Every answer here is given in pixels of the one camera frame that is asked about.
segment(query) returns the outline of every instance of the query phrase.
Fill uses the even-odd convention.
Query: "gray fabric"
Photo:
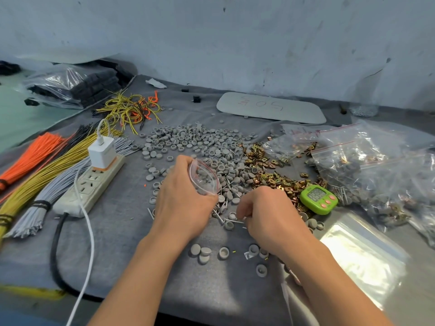
[[[154,88],[145,83],[146,76],[138,76],[127,93],[138,93],[144,96],[153,94]],[[182,86],[164,82],[168,88],[159,91],[159,103],[167,109],[160,113],[164,125],[176,126],[179,124],[195,123],[200,121],[208,128],[239,129],[242,133],[255,132],[259,140],[266,140],[271,128],[280,129],[281,122],[272,122],[264,119],[244,119],[240,116],[220,113],[216,103],[223,91],[200,87],[189,87],[189,93],[182,93]],[[201,103],[193,103],[192,96],[200,95]],[[350,123],[350,115],[339,112],[338,103],[330,101],[305,98],[320,105],[328,124]],[[406,111],[394,108],[381,108],[375,120],[394,121],[404,125],[417,127],[430,132],[433,120],[416,111]],[[79,124],[95,121],[91,119],[90,112],[66,120],[53,128],[63,135],[69,135]],[[155,121],[146,122],[142,132],[149,134],[157,127]],[[144,142],[135,137],[136,142]],[[0,170],[13,163],[24,146],[3,153],[0,157]],[[187,149],[185,154],[192,154]],[[169,150],[166,156],[177,156]],[[140,152],[127,157],[111,185],[96,203],[90,212],[91,224],[95,235],[95,261],[88,294],[106,296],[125,266],[132,257],[135,247],[149,231],[152,220],[147,212],[148,200],[151,197],[152,182],[146,182],[148,175]],[[162,160],[152,160],[157,168],[167,168],[171,163]],[[280,170],[281,173],[292,177],[306,171],[302,165],[303,158],[297,165]],[[56,288],[51,280],[49,270],[49,251],[57,220],[50,212],[46,217],[44,228],[35,237],[26,240],[5,240],[0,253],[0,283],[18,286]],[[400,290],[401,296],[394,296],[395,306],[388,314],[403,311],[403,305],[416,304],[404,302],[407,293],[418,290],[423,293],[435,292],[435,284],[431,280],[435,273],[435,257],[433,251],[427,247],[415,231],[405,226],[389,234],[401,244],[413,257],[410,275]],[[271,257],[266,264],[269,274],[266,278],[259,278],[255,273],[255,266],[260,262],[258,258],[246,260],[246,252],[254,240],[248,235],[242,225],[232,232],[220,227],[216,219],[210,219],[208,227],[199,238],[194,240],[201,246],[212,249],[212,257],[205,266],[199,265],[196,259],[188,256],[186,247],[175,263],[160,305],[160,311],[172,315],[212,325],[240,324],[240,325],[287,325],[289,316],[283,299],[280,266],[277,260]],[[231,253],[227,261],[217,259],[218,250],[222,246],[229,247]],[[68,221],[65,223],[58,248],[60,271],[64,279],[76,289],[80,289],[87,271],[89,261],[90,243],[84,220]],[[426,268],[418,266],[424,261]],[[423,298],[423,306],[433,305],[429,296]]]

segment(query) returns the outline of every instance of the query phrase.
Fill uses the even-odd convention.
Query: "left hand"
[[[189,178],[192,162],[188,156],[178,156],[175,167],[166,176],[157,196],[155,220],[150,234],[165,237],[166,244],[183,249],[200,235],[218,201],[217,195],[202,196]]]

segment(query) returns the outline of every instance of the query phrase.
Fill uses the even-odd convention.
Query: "power strip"
[[[95,202],[106,190],[109,183],[121,169],[125,162],[125,157],[117,155],[115,161],[111,164],[108,170],[96,170],[89,167],[77,180],[77,186],[80,193],[81,201],[87,212],[94,207]],[[53,210],[58,215],[68,213],[74,217],[84,217],[83,212],[77,200],[74,185],[72,185],[62,197],[57,200],[53,206]]]

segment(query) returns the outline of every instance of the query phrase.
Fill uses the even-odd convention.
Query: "orange wire bundle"
[[[50,155],[64,139],[59,135],[45,134],[39,136],[29,145],[19,159],[3,174],[0,175],[0,191],[4,191],[9,185],[18,181],[30,170],[35,168],[48,155]]]

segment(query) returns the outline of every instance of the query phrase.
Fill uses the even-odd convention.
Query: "black power cord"
[[[59,244],[60,233],[62,232],[63,224],[65,220],[68,218],[69,214],[64,213],[62,217],[59,219],[59,223],[57,224],[56,232],[54,233],[53,242],[51,244],[50,250],[50,272],[53,277],[56,285],[59,286],[61,290],[66,291],[68,294],[78,297],[80,291],[72,288],[67,282],[62,278],[62,275],[59,272],[59,268],[57,266],[57,245]],[[92,301],[92,302],[102,302],[104,299],[102,297],[93,296],[84,294],[83,299]]]

